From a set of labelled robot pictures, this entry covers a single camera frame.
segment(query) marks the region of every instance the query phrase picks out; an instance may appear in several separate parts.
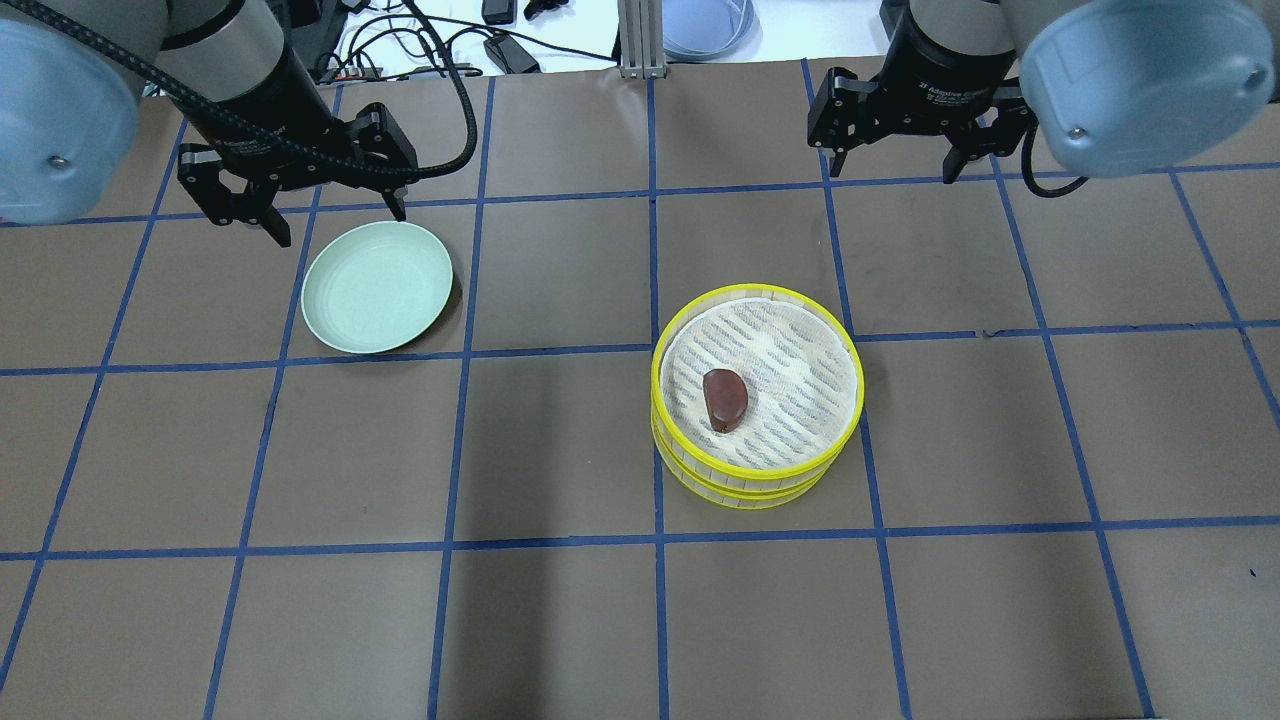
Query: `brown object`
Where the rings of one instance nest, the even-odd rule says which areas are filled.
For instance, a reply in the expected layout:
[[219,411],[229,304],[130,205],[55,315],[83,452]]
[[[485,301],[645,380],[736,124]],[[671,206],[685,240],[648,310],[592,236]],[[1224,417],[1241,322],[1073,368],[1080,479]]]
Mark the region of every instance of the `brown object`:
[[703,375],[707,416],[717,433],[731,433],[746,415],[746,383],[733,370],[717,368]]

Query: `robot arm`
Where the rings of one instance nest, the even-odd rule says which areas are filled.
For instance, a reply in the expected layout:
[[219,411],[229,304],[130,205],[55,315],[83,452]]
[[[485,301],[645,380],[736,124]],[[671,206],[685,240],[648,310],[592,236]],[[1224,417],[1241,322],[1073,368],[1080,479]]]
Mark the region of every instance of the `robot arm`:
[[[210,222],[262,227],[282,246],[289,228],[271,205],[282,190],[330,181],[369,188],[403,220],[407,183],[461,169],[475,150],[456,72],[468,141],[443,165],[417,168],[381,104],[351,122],[333,117],[265,0],[134,0],[128,12],[99,0],[3,0],[0,44],[35,70],[0,78],[0,214],[23,223],[65,222],[96,204],[132,145],[143,65],[189,91],[170,96],[209,143],[179,149],[182,186]],[[31,76],[55,87],[31,87]],[[223,184],[224,170],[244,179],[241,192]]]
[[1277,0],[884,0],[882,15],[896,17],[881,72],[833,68],[809,111],[835,176],[890,135],[945,136],[947,183],[1027,137],[1027,174],[1037,127],[1068,170],[1132,176],[1221,142],[1276,90]]

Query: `yellow basket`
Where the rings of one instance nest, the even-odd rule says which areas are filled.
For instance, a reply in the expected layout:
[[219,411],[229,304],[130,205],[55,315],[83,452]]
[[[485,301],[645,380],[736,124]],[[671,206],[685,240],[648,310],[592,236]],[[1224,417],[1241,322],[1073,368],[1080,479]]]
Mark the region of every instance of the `yellow basket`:
[[[699,314],[746,297],[764,297],[788,302],[796,307],[809,311],[829,327],[849,350],[858,374],[858,397],[855,398],[854,413],[847,427],[842,429],[837,439],[823,452],[813,459],[790,468],[782,469],[756,469],[741,468],[724,460],[712,456],[692,443],[676,425],[671,413],[666,407],[662,392],[662,360],[672,340]],[[663,462],[673,475],[689,489],[699,496],[726,507],[741,510],[763,510],[776,507],[812,488],[835,462],[836,456],[844,450],[849,438],[858,427],[858,420],[863,414],[863,400],[865,397],[863,364],[858,357],[858,350],[849,338],[845,328],[827,311],[809,297],[797,292],[759,283],[735,284],[713,290],[686,305],[671,320],[654,348],[653,364],[650,368],[650,404],[653,413],[650,427],[653,429],[654,443]]]

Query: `light green plate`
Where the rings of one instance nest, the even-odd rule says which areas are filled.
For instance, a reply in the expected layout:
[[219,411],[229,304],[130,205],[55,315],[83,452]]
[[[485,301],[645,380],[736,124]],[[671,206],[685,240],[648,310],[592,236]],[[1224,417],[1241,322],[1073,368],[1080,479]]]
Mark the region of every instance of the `light green plate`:
[[302,279],[302,318],[330,347],[381,352],[420,336],[452,288],[453,263],[431,231],[370,223],[316,255]]

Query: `plate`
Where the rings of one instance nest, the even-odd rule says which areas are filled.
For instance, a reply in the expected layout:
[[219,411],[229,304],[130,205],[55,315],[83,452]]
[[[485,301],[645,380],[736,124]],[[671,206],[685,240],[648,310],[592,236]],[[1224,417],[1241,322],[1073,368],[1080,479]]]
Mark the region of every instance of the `plate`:
[[302,318],[343,352],[383,352],[422,334],[453,290],[440,238],[384,220],[348,231],[316,255],[302,279]]

